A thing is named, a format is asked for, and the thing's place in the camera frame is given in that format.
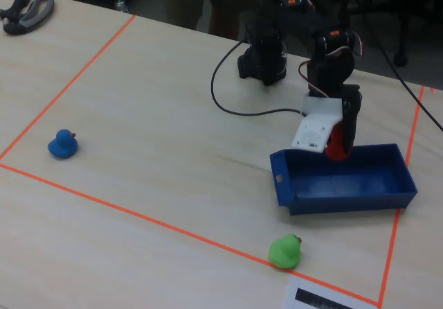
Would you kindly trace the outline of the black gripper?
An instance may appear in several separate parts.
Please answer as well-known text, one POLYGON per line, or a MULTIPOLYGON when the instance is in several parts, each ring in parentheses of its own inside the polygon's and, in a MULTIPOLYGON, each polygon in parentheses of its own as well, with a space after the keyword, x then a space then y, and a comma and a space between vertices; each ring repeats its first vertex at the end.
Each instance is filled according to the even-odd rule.
POLYGON ((307 63, 309 96, 342 98, 343 151, 349 152, 354 144, 356 121, 361 109, 362 95, 358 85, 344 82, 354 70, 354 55, 349 48, 322 58, 312 58, 307 63))

